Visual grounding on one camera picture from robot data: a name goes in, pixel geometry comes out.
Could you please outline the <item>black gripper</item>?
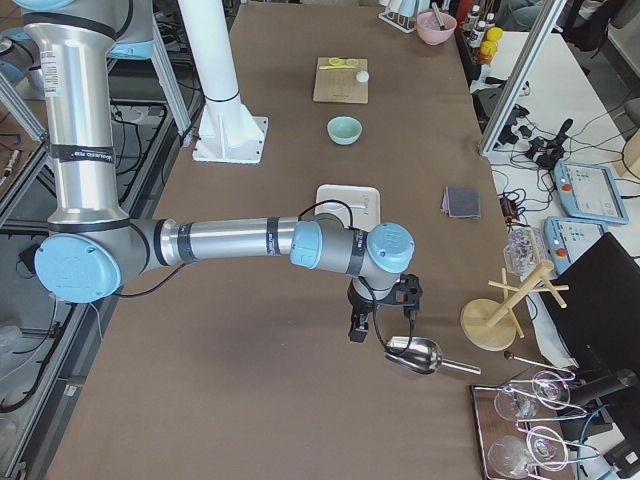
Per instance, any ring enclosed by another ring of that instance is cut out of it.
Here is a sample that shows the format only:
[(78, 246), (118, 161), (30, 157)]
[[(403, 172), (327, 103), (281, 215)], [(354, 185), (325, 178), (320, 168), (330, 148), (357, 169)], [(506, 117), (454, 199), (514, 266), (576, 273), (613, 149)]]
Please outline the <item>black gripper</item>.
[(348, 333), (349, 341), (353, 343), (363, 343), (369, 332), (368, 316), (374, 312), (375, 305), (392, 306), (394, 296), (389, 293), (385, 297), (377, 298), (373, 301), (370, 292), (360, 280), (352, 279), (348, 290), (347, 298), (351, 304), (351, 325)]

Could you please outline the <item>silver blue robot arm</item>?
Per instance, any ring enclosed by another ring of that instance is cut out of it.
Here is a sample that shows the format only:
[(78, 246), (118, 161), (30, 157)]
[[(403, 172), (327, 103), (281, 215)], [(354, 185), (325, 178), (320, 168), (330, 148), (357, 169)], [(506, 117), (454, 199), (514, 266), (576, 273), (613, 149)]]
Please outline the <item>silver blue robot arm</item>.
[(187, 222), (136, 220), (116, 184), (107, 59), (132, 49), (149, 57), (147, 1), (24, 1), (26, 33), (43, 72), (57, 207), (35, 255), (41, 284), (58, 298), (90, 303), (153, 269), (218, 258), (286, 255), (308, 269), (347, 275), (349, 338), (378, 327), (381, 306), (414, 321), (422, 294), (408, 273), (415, 243), (401, 225), (361, 230), (330, 213)]

